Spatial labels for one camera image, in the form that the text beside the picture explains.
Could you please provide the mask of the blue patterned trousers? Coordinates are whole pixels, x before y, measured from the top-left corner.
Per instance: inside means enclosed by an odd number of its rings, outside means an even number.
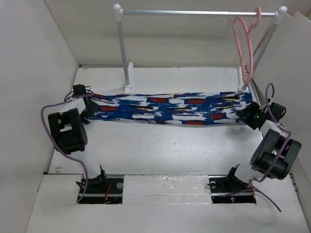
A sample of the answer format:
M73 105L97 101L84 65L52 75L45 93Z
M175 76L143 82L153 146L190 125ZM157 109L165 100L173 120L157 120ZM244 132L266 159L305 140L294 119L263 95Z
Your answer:
M131 120L162 125L207 126L238 123L237 112L252 103L251 93L95 94L92 120Z

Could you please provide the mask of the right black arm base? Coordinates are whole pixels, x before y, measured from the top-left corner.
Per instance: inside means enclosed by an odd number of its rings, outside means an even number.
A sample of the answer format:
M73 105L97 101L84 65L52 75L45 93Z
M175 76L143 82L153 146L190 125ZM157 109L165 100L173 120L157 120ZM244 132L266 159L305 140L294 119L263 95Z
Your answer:
M211 193L212 204L257 203L248 184L226 175L209 175L206 189Z

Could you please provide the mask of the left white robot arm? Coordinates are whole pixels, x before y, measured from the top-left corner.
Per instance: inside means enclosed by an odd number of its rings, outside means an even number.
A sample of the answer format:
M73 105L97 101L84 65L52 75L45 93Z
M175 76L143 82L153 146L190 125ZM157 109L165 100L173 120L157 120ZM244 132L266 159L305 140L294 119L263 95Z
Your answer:
M85 85L74 85L73 91L64 98L64 107L48 115L48 124L56 150L84 169L86 177L77 182L80 188L101 193L109 187L107 175L85 152L88 143L85 125L99 109L99 105L90 99L91 95Z

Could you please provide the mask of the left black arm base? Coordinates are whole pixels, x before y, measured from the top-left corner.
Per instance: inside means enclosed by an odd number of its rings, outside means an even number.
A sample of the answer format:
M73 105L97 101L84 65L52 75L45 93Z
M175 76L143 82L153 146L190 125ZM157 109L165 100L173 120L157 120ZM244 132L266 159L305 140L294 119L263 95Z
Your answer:
M123 176L108 175L107 184L89 184L84 195L85 180L76 183L80 188L77 197L79 204L122 204Z

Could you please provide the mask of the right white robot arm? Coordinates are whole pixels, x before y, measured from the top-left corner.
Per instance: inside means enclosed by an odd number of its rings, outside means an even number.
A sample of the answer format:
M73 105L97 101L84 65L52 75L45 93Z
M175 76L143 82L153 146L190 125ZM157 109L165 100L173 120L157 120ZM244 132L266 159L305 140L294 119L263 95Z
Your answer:
M292 133L279 123L285 114L286 107L271 100L263 107L252 102L237 112L246 125L262 133L263 139L250 160L250 166L244 168L236 165L230 169L225 177L228 190L245 188L249 180L282 180L290 172L302 144L292 139Z

